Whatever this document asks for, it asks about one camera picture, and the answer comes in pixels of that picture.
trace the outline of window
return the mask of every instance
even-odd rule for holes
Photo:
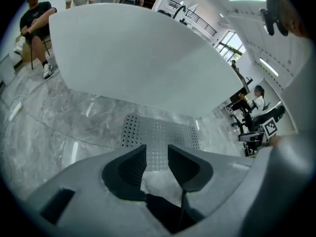
[[[227,32],[222,41],[217,45],[216,50],[226,61],[237,61],[240,56],[246,52],[240,38],[232,31]]]

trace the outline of perforated metal plate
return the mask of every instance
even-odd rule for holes
[[[167,122],[129,114],[124,120],[121,142],[123,147],[147,145],[147,171],[168,170],[167,146],[199,149],[194,126]]]

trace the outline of shorts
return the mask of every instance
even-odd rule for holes
[[[43,26],[42,28],[36,29],[34,32],[32,32],[30,36],[26,39],[26,42],[28,44],[31,44],[34,36],[38,36],[41,40],[44,40],[44,38],[48,35],[50,35],[49,24]]]

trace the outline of marble floor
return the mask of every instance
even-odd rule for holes
[[[49,61],[52,65],[56,64],[53,54]],[[70,90],[60,74],[32,93],[23,102],[23,109],[16,119],[9,122],[9,113],[19,99],[10,106],[12,101],[43,81],[38,60],[34,66],[33,71],[30,64],[23,66],[4,89],[0,100],[1,172],[9,187],[21,199],[26,199],[38,186],[75,161],[118,149],[123,121],[130,113],[194,125],[202,150],[242,156],[243,145],[237,140],[238,131],[231,127],[233,121],[229,115],[219,108],[210,110],[206,117],[194,119]],[[144,174],[148,190],[167,197],[157,191],[157,177],[154,175],[154,172]],[[170,180],[164,183],[166,187],[176,185],[170,173],[164,175]],[[181,192],[177,190],[170,196],[168,199],[178,204]]]

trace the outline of ceiling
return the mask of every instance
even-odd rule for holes
[[[245,45],[252,62],[257,63],[264,75],[271,77],[279,90],[283,91],[311,54],[311,42],[291,34],[284,37],[278,32],[276,26],[275,35],[268,35],[259,14],[259,9],[266,7],[265,2],[200,0],[199,3],[205,3],[205,1],[215,7],[218,13],[224,15]],[[278,72],[278,77],[261,64],[260,57]]]

